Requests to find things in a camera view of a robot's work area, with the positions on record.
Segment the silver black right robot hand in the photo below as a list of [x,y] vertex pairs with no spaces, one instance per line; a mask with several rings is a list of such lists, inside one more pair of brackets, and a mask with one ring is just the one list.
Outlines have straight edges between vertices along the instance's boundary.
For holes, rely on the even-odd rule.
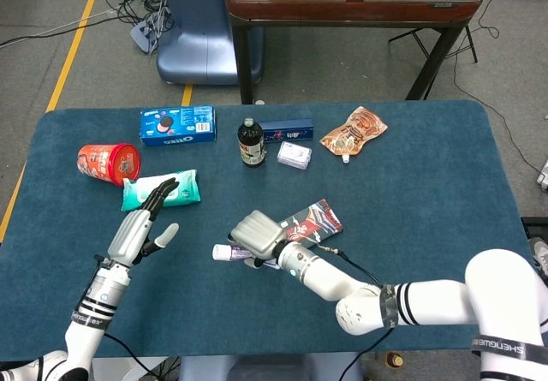
[[253,268],[262,267],[267,261],[277,259],[288,244],[286,231],[259,210],[245,216],[229,233],[229,240],[252,254],[247,262]]

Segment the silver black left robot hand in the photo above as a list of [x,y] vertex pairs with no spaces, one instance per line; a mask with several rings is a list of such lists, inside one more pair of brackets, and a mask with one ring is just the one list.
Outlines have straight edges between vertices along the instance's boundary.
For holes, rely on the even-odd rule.
[[141,262],[145,257],[165,249],[179,230],[178,223],[171,223],[165,231],[151,240],[149,231],[164,201],[179,185],[174,177],[154,188],[142,205],[131,211],[122,221],[107,250],[108,258],[127,267]]

